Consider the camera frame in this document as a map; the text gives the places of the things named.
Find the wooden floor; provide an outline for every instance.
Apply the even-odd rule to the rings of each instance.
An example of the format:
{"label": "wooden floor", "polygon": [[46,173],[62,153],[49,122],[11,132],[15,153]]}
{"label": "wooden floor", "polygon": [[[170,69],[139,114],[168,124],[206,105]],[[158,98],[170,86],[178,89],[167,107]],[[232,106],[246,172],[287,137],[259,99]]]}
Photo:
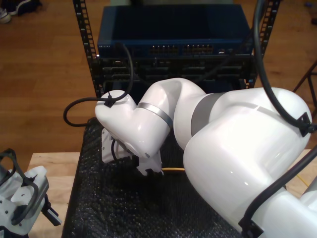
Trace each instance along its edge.
{"label": "wooden floor", "polygon": [[[236,2],[251,22],[255,2]],[[72,1],[43,4],[0,25],[0,150],[16,150],[24,170],[34,152],[80,151],[83,128],[66,125],[63,109],[95,95]],[[87,1],[95,41],[107,4]],[[272,86],[292,90],[316,58],[317,27],[310,24],[308,10],[302,1],[283,1],[264,58]],[[307,83],[298,94],[312,106]],[[94,103],[81,104],[70,115],[86,121],[94,115]],[[317,135],[307,148],[315,144]]]}

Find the shoe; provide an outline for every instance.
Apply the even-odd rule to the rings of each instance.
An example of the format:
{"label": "shoe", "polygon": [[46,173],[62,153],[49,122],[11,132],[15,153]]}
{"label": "shoe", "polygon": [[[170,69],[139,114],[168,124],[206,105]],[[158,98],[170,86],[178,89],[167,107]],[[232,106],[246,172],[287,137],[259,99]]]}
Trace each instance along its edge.
{"label": "shoe", "polygon": [[11,16],[5,9],[0,8],[0,23],[8,23],[11,20]]}
{"label": "shoe", "polygon": [[5,8],[10,15],[22,15],[33,12],[38,6],[42,6],[39,0],[2,0],[1,7]]}

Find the metal rack post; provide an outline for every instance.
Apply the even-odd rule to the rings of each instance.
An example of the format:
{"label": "metal rack post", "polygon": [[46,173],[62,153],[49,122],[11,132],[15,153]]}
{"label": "metal rack post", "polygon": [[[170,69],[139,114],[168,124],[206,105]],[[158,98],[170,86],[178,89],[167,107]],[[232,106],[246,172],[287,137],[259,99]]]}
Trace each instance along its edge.
{"label": "metal rack post", "polygon": [[93,34],[90,27],[88,12],[85,0],[73,0],[77,22],[80,30],[81,39],[83,41],[87,63],[90,70],[90,75],[94,84],[95,93],[97,97],[103,94],[101,85],[96,84],[96,81],[102,77],[102,68],[100,67],[97,58],[97,52],[93,39]]}

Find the black cable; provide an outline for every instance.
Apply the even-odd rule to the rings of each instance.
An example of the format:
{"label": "black cable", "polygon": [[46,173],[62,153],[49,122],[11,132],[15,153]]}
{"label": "black cable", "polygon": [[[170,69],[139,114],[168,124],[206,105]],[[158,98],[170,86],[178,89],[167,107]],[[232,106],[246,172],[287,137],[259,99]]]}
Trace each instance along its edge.
{"label": "black cable", "polygon": [[260,13],[263,10],[263,6],[265,4],[265,0],[258,0],[256,4],[256,9],[254,11],[253,16],[253,39],[254,39],[254,51],[255,51],[255,62],[256,62],[256,68],[261,80],[261,83],[263,85],[263,88],[267,94],[267,97],[271,101],[272,105],[275,107],[277,112],[281,115],[281,117],[287,121],[292,126],[295,126],[299,129],[307,130],[309,127],[309,132],[313,132],[316,129],[315,125],[312,125],[311,123],[302,122],[300,120],[297,120],[293,118],[291,115],[288,114],[288,112],[282,107],[278,99],[276,98],[271,85],[268,81],[266,71],[264,68],[264,63],[262,59],[262,51],[260,46],[260,32],[259,32],[259,25],[260,25]]}
{"label": "black cable", "polygon": [[305,155],[299,162],[297,162],[290,170],[283,174],[279,179],[272,183],[268,188],[261,192],[249,205],[244,217],[239,222],[243,232],[246,232],[250,227],[251,219],[257,209],[268,200],[273,194],[279,191],[285,184],[287,184],[293,177],[303,170],[314,158],[317,156],[317,145]]}
{"label": "black cable", "polygon": [[113,139],[112,143],[111,143],[111,154],[112,154],[113,160],[117,162],[118,159],[117,159],[117,157],[116,157],[116,155],[114,153],[114,144],[115,144],[115,139]]}
{"label": "black cable", "polygon": [[70,126],[74,126],[74,127],[81,127],[81,126],[87,126],[87,123],[80,123],[80,124],[76,124],[76,123],[72,123],[68,120],[67,118],[67,113],[68,111],[75,105],[79,104],[79,103],[82,103],[82,102],[87,102],[87,101],[102,101],[102,102],[105,102],[105,103],[108,103],[110,106],[112,106],[115,102],[121,100],[122,98],[124,98],[125,96],[127,96],[131,89],[132,89],[132,86],[133,86],[133,79],[134,79],[134,71],[133,71],[133,62],[132,62],[132,58],[131,58],[131,55],[130,55],[130,52],[129,50],[127,49],[127,47],[122,44],[122,43],[117,43],[116,48],[121,48],[123,49],[126,54],[127,54],[127,57],[128,57],[128,63],[129,63],[129,69],[130,69],[130,80],[129,80],[129,85],[128,85],[128,88],[124,91],[124,93],[122,95],[120,95],[119,97],[116,97],[116,98],[112,98],[111,95],[109,94],[108,95],[108,98],[95,98],[95,97],[89,97],[89,98],[81,98],[81,99],[78,99],[74,102],[72,102],[71,104],[69,104],[65,110],[64,110],[64,113],[63,113],[63,118],[64,118],[64,121],[70,125]]}
{"label": "black cable", "polygon": [[[290,116],[285,109],[281,106],[277,98],[275,97],[271,86],[268,82],[267,75],[265,72],[262,52],[260,46],[260,38],[259,38],[259,24],[260,24],[260,12],[263,9],[265,1],[258,0],[256,4],[256,9],[254,12],[253,18],[253,29],[254,29],[254,44],[255,44],[255,60],[256,67],[261,79],[261,83],[263,88],[270,99],[271,103],[275,107],[275,109],[280,113],[283,119],[285,119],[289,124],[301,128],[307,129],[310,133],[312,133],[316,126],[314,124],[305,123],[301,121],[297,121],[292,116]],[[289,171],[283,174],[279,179],[277,179],[274,183],[272,183],[268,188],[266,188],[263,192],[261,192],[249,205],[247,208],[243,218],[240,220],[239,225],[242,227],[243,234],[247,235],[248,231],[251,228],[251,220],[257,209],[267,201],[272,195],[274,195],[277,191],[279,191],[285,184],[287,184],[292,178],[294,178],[303,168],[305,168],[315,157],[317,156],[317,146],[315,146],[306,156],[304,156],[297,164],[295,164]]]}
{"label": "black cable", "polygon": [[[14,157],[14,159],[16,160],[16,154],[15,154],[14,150],[9,148],[9,149],[6,149],[5,151],[3,151],[3,153],[11,154]],[[11,178],[14,175],[15,171],[16,171],[16,168],[13,165],[12,171],[7,176],[5,176],[3,179],[1,179],[0,186],[2,186],[5,182],[7,182],[9,180],[9,178]]]}
{"label": "black cable", "polygon": [[10,154],[10,153],[0,153],[0,157],[9,157],[12,160],[13,166],[16,168],[16,171],[18,172],[18,174],[23,179],[23,182],[26,185],[32,186],[34,188],[34,192],[32,194],[32,197],[31,197],[28,205],[26,206],[26,208],[23,210],[23,212],[17,218],[11,220],[12,225],[15,226],[15,225],[18,225],[20,222],[22,222],[22,220],[26,217],[26,215],[29,213],[29,211],[32,209],[32,207],[34,207],[34,205],[36,203],[36,200],[38,198],[39,188],[28,177],[25,176],[25,174],[21,170],[18,162],[16,161],[16,159],[14,158],[14,156],[12,154]]}

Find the gray band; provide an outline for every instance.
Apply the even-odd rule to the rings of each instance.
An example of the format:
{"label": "gray band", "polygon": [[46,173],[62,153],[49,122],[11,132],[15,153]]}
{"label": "gray band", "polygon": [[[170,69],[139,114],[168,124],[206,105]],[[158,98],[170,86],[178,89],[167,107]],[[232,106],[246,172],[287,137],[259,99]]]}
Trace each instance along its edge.
{"label": "gray band", "polygon": [[150,112],[158,115],[160,118],[162,118],[167,125],[169,126],[169,128],[173,128],[173,120],[172,118],[170,118],[170,116],[168,114],[166,114],[165,112],[163,112],[161,109],[159,109],[158,107],[150,104],[150,103],[139,103],[137,108],[144,108],[146,110],[149,110]]}
{"label": "gray band", "polygon": [[191,133],[194,136],[209,123],[210,112],[216,101],[225,93],[213,93],[205,96],[197,104],[191,121]]}

